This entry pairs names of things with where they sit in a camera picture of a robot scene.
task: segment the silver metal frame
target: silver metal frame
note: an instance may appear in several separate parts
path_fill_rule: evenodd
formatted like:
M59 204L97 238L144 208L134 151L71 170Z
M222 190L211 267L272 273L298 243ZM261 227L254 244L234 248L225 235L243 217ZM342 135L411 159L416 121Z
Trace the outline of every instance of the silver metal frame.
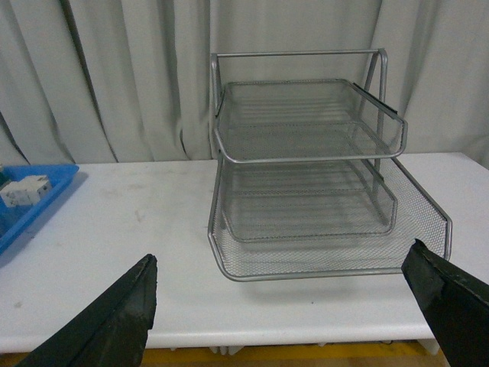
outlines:
M213 91L213 105L215 109L215 115L219 114L219 110L222 105L223 93L221 81L221 72L219 68L219 58L228 57L275 57L275 56L303 56L303 55L335 55L335 54L371 54L371 62L368 68L367 78L365 80L364 90L361 87L353 85L355 90L359 92L370 102L373 102L377 107L379 107L379 118L377 120L377 136L381 138L383 134L383 124L384 124L384 113L387 113L391 118L400 119L399 116L393 111L390 111L385 105L385 94L387 86L387 53L385 49L372 49L372 50L326 50L326 51L297 51L297 52L262 52L262 53L237 53L237 54L211 54L211 70L212 70L212 91ZM374 71L378 59L381 59L381 73L380 73L380 84L379 84L379 96L378 100L371 96L368 91L371 87L371 81L374 76ZM360 109L363 109L364 101L360 105ZM417 188L417 190L433 205L433 207L446 219L445 228L445 252L444 259L449 260L451 249L452 249L452 220L446 214L446 212L438 205L438 203L423 189L423 187L411 176L411 174L406 170L406 168L395 158L400 155L406 145L407 139L407 124L404 120L403 122L403 132L401 138L401 149L395 154L390 156L385 156L382 154L375 155L372 157L354 156L354 157L341 157L341 158L307 158L307 159L279 159L279 160L259 160L260 162L293 162L293 161L320 161L320 160L330 160L330 159L362 159L365 164L367 164L372 170L378 172L380 166L380 159L392 159L395 165L403 172L404 175L409 179L409 181ZM220 141L219 134L215 134L218 139L219 145L223 148L222 141ZM341 277L341 276L358 276L358 275L374 275L374 274L399 274L401 273L400 268L377 268L377 269L357 269L357 270L343 270L343 271L317 271L317 272L301 272L301 273L286 273L286 274L263 274L255 276L238 277L229 274L226 269L224 262L222 261L221 254L219 253L219 247L212 236L212 227L214 225L215 215L217 211L217 201L219 196L219 186L221 183L221 173L222 173L222 162L226 159L233 163L257 163L254 161L237 161L229 157L227 152L222 149L221 154L219 154L218 170L215 177L214 194L212 198L211 213L209 216L209 226L207 236L211 244L212 252L214 254L215 260L219 267L219 270L232 281L270 281L270 280L280 280L280 279L301 279L301 278L324 278L324 277ZM371 164L367 159L374 159L374 164Z
M416 187L416 189L433 205L433 207L446 219L446 232L445 232L445 252L443 258L445 260L450 259L452 251L452 220L449 215L443 210L440 205L423 189L423 187L414 179L409 171L397 160L397 158L391 158L392 161L399 167L408 180ZM235 276L229 274L226 271L224 262L222 261L221 254L219 253L219 247L212 235L212 227L214 224L214 218L217 210L217 200L219 196L219 186L221 182L223 156L219 155L218 169L215 176L214 195L212 198L211 213L209 216L209 225L207 227L207 237L211 244L212 253L214 254L215 261L219 267L221 273L232 281L278 281L286 279L305 279L305 278L330 278L330 277L346 277L346 276L360 276L360 275L382 275L382 274L400 274L402 273L400 268L373 268L373 269L355 269L355 270L341 270L341 271L309 271L300 273L286 273L286 274L263 274L263 275L250 275L245 277Z
M351 87L356 93L360 94L362 98L362 102L364 103L365 100L368 100L370 103L372 103L376 108L378 108L378 117L377 117L377 131L372 132L372 135L375 136L375 138L381 139L382 137L379 135L382 134L382 129L383 129L383 124L384 124L384 114L388 115L391 117L393 120L396 120L400 124L401 128L401 141L400 141L400 148L398 151L396 151L393 154L367 154L367 155L348 155L348 156L341 156L341 157L307 157L307 158L267 158L267 159L248 159L248 160L242 160L242 159L236 159L233 158L226 150L224 142L222 141L221 135L219 134L218 130L218 124L216 123L216 126L214 126L214 136L215 139L218 143L219 150L221 153L224 155L225 159L227 161L230 161L235 164L248 164L248 163L289 163L289 162L312 162L312 161L335 161L335 160L351 160L351 159L375 159L376 164L375 167L378 169L379 164L377 164L377 160L381 158L394 158L398 157L404 152L404 149L406 148L406 140L407 140L407 122L402 119L401 117L398 116L398 114L395 113L391 108L386 106L383 102L381 102L379 99L375 98L372 96L370 93L368 93L365 89L362 89L361 87L357 86L354 83L350 83L347 80L344 79L329 79L329 80L318 80L318 81L341 81L343 83L347 83L349 87ZM237 84L246 84L248 82L237 82Z

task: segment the yellow floor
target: yellow floor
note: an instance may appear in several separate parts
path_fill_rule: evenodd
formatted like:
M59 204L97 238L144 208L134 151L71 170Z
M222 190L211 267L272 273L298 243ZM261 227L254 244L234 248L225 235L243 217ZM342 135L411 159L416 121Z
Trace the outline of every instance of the yellow floor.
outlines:
M27 353L0 356L0 367L20 362ZM406 343L350 343L308 346L248 346L234 356L214 354L209 348L147 349L143 367L443 367L440 353L431 356L418 342Z

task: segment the metal rod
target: metal rod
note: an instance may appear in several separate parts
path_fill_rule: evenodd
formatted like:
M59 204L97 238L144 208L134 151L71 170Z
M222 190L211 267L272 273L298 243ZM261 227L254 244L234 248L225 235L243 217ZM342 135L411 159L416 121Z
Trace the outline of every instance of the metal rod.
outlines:
M365 80L365 87L364 87L364 89L367 92L369 92L370 85L372 84L372 78L374 77L375 65L377 65L378 58L379 58L379 54L377 52L375 54L372 54L372 58L370 60L370 66L368 67L367 79ZM365 107L365 98L362 98L360 101L360 107L358 109L359 116L361 116L361 114L363 113L364 107Z
M214 99L214 115L218 115L222 101L221 70L218 54L211 54L212 94Z
M385 94L387 90L387 52L383 48L379 48L379 55L381 56L381 82L379 84L379 100L385 103ZM384 113L379 110L377 117L377 136L382 140L384 134ZM374 166L377 170L381 168L381 162L376 159Z
M376 54L374 50L323 50L323 51L290 51L290 52L243 52L217 54L218 57L265 57L265 56L308 56L308 55L342 55L342 54Z

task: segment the blue plastic tray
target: blue plastic tray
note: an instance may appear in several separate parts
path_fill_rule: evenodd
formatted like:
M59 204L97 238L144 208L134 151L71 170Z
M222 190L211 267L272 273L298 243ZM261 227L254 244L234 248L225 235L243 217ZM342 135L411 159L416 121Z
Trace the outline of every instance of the blue plastic tray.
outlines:
M4 167L4 174L13 181L46 174L53 188L33 206L8 208L0 199L0 254L70 185L77 171L75 164Z

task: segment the wire mesh tray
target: wire mesh tray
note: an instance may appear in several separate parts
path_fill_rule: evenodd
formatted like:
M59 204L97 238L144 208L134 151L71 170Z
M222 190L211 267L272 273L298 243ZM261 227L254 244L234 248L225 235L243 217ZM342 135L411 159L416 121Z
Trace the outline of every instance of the wire mesh tray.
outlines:
M338 161L334 170L331 163L308 164L303 173L310 171L310 174L301 180L300 166L286 164L288 167L280 171L265 164L236 171L236 165L223 163L221 158L208 235L218 266L227 278L263 281L398 273L416 238L425 242L431 251L449 258L451 220L397 159L379 161L378 174L372 172L370 161ZM363 201L364 207L353 199L336 199L324 188L321 191L326 183L332 188L330 193L338 196L341 195L336 188L344 184L347 190L357 190L360 193L357 198L360 197L358 200ZM266 207L269 202L263 197L263 189L273 194L274 184L283 206L280 208L280 198L276 198L274 210L277 211L269 216ZM294 203L287 193L316 189L322 206L317 215L326 218L315 219L313 200L306 200L309 208L303 213L309 215L302 218L306 225L301 228L301 217L293 214L299 202ZM240 209L247 200L245 196L253 202ZM335 215L327 215L328 199L334 203L333 214L342 209L350 213L338 219L348 224L347 230L335 222ZM293 204L293 210L287 203ZM367 214L366 217L360 218L361 213ZM252 219L253 215L257 216L256 220ZM293 217L290 229L286 229L287 221L282 221L288 216ZM355 219L368 225L363 227ZM274 228L274 222L280 229Z
M347 80L229 83L215 136L235 163L391 158L406 123Z
M239 242L386 234L397 199L367 161L223 163L222 215Z

